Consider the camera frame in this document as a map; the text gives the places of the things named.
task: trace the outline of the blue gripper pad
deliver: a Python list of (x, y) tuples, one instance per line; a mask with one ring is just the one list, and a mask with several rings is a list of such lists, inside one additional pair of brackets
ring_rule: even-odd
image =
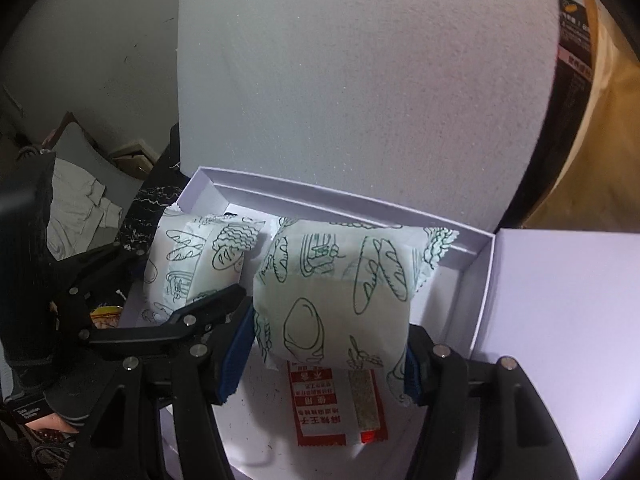
[(420, 405), (422, 395), (420, 363), (410, 346), (406, 348), (406, 359), (404, 361), (404, 392), (411, 397), (416, 404)]
[(218, 380), (217, 391), (220, 404), (226, 402), (228, 396), (234, 394), (238, 389), (240, 377), (242, 376), (242, 372), (244, 372), (244, 367), (249, 358), (251, 346), (254, 344), (253, 305), (249, 306), (239, 323), (235, 319), (232, 319), (225, 327), (233, 324), (236, 324), (238, 328), (233, 334), (220, 366), (220, 378)]

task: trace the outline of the white cloth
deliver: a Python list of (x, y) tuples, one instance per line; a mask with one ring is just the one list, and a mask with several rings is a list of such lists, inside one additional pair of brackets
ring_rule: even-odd
[(411, 299), (458, 232), (281, 220), (254, 277), (263, 359), (381, 368), (403, 401)]
[(103, 184), (83, 168), (57, 158), (52, 186), (47, 247), (55, 259), (85, 252), (98, 226), (119, 226), (122, 208), (102, 196)]
[(263, 225), (239, 216), (188, 215), (175, 204), (165, 209), (146, 263), (143, 319), (166, 321), (174, 310), (237, 283), (244, 252), (255, 247)]

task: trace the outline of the black clamp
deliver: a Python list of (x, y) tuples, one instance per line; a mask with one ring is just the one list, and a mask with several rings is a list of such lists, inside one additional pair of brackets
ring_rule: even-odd
[(88, 331), (83, 343), (120, 364), (63, 478), (167, 478), (159, 410), (173, 404), (183, 478), (232, 479), (211, 405), (235, 391), (254, 341), (244, 289), (233, 285), (191, 303), (158, 327)]
[(429, 407), (406, 480), (456, 478), (470, 397), (480, 399), (474, 480), (578, 479), (558, 428), (513, 357), (466, 360), (411, 325), (405, 391)]

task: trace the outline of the white box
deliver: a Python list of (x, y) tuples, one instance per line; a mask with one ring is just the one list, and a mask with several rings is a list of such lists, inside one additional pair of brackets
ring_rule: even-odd
[[(258, 245), (245, 257), (241, 285), (252, 290), (280, 216), (318, 221), (363, 221), (375, 225), (442, 226), (460, 232), (442, 259), (430, 286), (412, 301), (411, 321), (437, 342), (463, 356), (474, 348), (494, 255), (494, 235), (424, 212), (362, 196), (240, 171), (199, 168), (178, 199), (190, 214), (233, 212), (266, 220)], [(220, 436), (237, 478), (395, 478), (408, 467), (407, 451), (417, 443), (424, 408), (399, 406), (380, 388), (389, 439), (349, 447), (299, 447), (285, 370), (267, 370), (254, 347), (236, 394), (214, 412)], [(177, 475), (175, 437), (163, 436), (169, 472)]]

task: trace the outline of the black fabric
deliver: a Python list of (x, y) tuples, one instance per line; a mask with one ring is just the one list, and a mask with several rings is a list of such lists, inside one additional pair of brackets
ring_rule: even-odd
[(55, 160), (54, 153), (25, 158), (0, 184), (0, 338), (27, 393), (54, 379), (58, 334), (49, 308), (47, 224)]
[(118, 232), (126, 248), (151, 246), (164, 209), (174, 203), (189, 179), (180, 173), (180, 129), (171, 128), (169, 145), (138, 191)]

